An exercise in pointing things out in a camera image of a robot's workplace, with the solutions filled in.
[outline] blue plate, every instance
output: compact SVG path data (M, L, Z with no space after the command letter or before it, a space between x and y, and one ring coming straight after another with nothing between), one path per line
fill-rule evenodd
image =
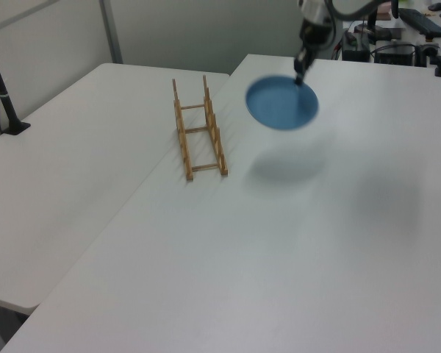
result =
M318 111L314 91L303 84L297 86L286 76L269 76L250 86L247 108L263 125L278 130L297 129L309 123Z

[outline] white wall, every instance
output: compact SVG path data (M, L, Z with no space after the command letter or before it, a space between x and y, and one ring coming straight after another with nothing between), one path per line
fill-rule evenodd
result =
M353 13L366 4L370 0L334 0L333 5L341 13Z
M0 0L0 24L46 2L46 0Z
M0 70L19 118L110 62L98 0L60 0L0 29Z
M293 56L296 0L110 0L123 62L230 74L248 54Z

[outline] computer mouse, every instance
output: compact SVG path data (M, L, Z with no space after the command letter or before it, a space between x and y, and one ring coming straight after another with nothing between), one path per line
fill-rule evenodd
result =
M430 11L441 11L441 2L437 2L436 4L432 4L428 6L428 10Z

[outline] white tabletop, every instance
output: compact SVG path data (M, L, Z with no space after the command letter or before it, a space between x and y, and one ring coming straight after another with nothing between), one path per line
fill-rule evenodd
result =
M441 352L441 79L318 60L318 116L276 132L245 91L292 67L248 56L214 99L229 176L186 182L173 136L3 353Z
M0 137L0 305L31 313L169 150L172 78L202 103L200 72L104 64Z

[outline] desk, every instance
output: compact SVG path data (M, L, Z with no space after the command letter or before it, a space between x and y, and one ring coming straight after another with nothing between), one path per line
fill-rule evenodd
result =
M409 0L406 2L401 2L398 5L400 8L412 8L412 9L416 9L418 11L428 11L428 6L425 5L423 3L422 0ZM435 16L429 16L429 19L431 21L433 21L435 24L437 24L438 26L441 26L441 11L435 13ZM352 32L354 30L354 27L358 24L360 24L360 21L355 21L353 23L351 22L343 22L343 29L348 29L348 27L350 25L350 31ZM390 21L377 21L376 22L377 26L381 26L384 28L403 28L404 31L402 31L402 41L406 41L406 42L410 42L412 44L415 45L423 45L423 44L429 44L425 41L425 36L421 35L416 29L414 29L413 27L411 27L410 25L406 24L405 22L402 21L401 18L393 18L391 17ZM439 44L441 47L441 38L435 38L433 39L433 44Z
M3 353L441 352L441 79L317 60L317 118L276 132L245 91L292 67L249 55L213 102L229 176L186 182L173 136Z
M202 102L202 73L104 64L0 137L1 306L30 314L169 150L172 78Z

